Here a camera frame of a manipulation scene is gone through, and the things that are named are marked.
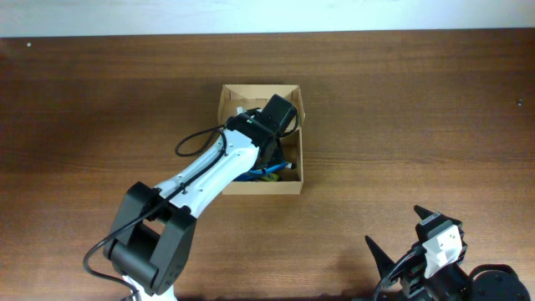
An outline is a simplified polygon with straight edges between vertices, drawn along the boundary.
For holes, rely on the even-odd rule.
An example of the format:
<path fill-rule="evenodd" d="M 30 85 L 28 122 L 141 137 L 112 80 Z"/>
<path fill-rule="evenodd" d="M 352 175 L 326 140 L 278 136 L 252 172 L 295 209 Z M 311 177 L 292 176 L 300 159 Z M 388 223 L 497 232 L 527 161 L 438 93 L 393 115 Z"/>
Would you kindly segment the brown cardboard box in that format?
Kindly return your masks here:
<path fill-rule="evenodd" d="M 278 181 L 234 181 L 222 193 L 225 195 L 298 195 L 303 187 L 302 127 L 305 120 L 301 89 L 297 84 L 225 84 L 222 86 L 217 119 L 226 121 L 240 109 L 264 108 L 273 95 L 288 100 L 298 111 L 298 126 L 294 133 L 281 139 L 284 159 L 291 168 L 276 172 Z"/>

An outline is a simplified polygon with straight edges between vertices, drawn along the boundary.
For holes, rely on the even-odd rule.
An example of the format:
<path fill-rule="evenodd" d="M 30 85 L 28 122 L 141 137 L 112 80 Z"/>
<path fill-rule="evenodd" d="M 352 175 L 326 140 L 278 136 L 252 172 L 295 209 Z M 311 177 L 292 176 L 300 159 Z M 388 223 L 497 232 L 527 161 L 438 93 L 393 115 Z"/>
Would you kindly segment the yellow highlighter pen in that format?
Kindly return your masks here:
<path fill-rule="evenodd" d="M 266 174 L 266 175 L 262 176 L 260 178 L 260 180 L 261 181 L 267 181 L 267 182 L 279 181 L 280 177 L 277 174 L 271 173 L 271 174 Z"/>

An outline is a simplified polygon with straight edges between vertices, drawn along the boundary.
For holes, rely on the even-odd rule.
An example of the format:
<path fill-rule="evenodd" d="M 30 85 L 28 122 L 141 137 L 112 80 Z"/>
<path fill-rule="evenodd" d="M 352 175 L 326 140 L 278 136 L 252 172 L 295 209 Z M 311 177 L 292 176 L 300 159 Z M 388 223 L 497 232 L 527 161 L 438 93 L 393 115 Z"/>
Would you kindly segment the blue magnetic whiteboard duster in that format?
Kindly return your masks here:
<path fill-rule="evenodd" d="M 256 179 L 260 179 L 262 176 L 266 174 L 275 173 L 276 171 L 280 171 L 282 169 L 287 169 L 286 165 L 289 162 L 283 162 L 274 166 L 265 167 L 262 169 L 257 170 L 250 170 L 247 172 L 242 173 L 240 176 L 236 177 L 234 181 L 255 181 Z"/>

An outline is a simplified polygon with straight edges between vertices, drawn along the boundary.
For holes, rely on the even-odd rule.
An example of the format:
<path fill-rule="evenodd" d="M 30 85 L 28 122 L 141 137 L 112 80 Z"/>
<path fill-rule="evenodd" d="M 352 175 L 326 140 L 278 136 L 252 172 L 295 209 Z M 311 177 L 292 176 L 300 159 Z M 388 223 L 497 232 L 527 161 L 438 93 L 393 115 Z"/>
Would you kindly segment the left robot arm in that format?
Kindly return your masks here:
<path fill-rule="evenodd" d="M 198 217 L 232 182 L 286 166 L 281 139 L 298 125 L 298 109 L 275 94 L 262 108 L 206 130 L 207 142 L 182 172 L 153 187 L 136 182 L 125 193 L 103 253 L 129 288 L 130 300 L 174 299 L 173 284 L 189 258 Z"/>

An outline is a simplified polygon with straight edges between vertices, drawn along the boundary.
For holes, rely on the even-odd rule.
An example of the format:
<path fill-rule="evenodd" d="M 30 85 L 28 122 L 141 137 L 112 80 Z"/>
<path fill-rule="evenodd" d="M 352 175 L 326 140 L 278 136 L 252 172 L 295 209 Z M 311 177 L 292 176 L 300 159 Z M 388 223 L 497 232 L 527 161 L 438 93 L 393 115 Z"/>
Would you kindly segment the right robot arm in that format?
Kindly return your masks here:
<path fill-rule="evenodd" d="M 365 238 L 380 280 L 373 300 L 387 300 L 383 290 L 396 283 L 397 300 L 529 300 L 530 294 L 517 273 L 506 264 L 483 264 L 466 273 L 461 264 L 467 244 L 462 222 L 415 205 L 420 222 L 418 241 L 393 261 L 369 236 Z"/>

